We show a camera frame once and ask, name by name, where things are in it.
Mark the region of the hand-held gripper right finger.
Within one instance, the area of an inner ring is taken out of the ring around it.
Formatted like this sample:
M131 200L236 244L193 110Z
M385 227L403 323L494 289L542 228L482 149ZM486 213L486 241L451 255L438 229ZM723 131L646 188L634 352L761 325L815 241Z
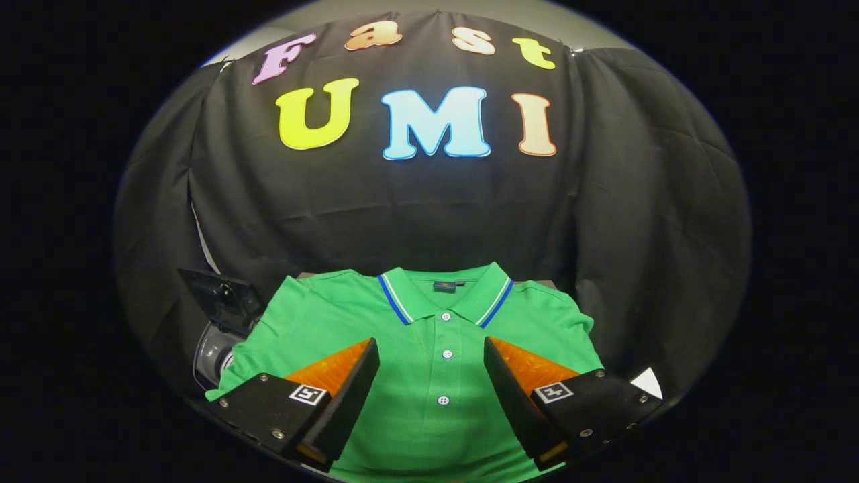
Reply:
M577 464L637 431L664 406L605 369L580 373L499 337L483 364L513 434L538 470Z

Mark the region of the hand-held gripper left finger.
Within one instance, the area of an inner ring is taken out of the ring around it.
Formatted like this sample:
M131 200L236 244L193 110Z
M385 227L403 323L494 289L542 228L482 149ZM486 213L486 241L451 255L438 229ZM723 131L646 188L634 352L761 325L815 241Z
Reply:
M205 412L266 453L327 473L341 458L380 367L369 337L288 376L260 372Z

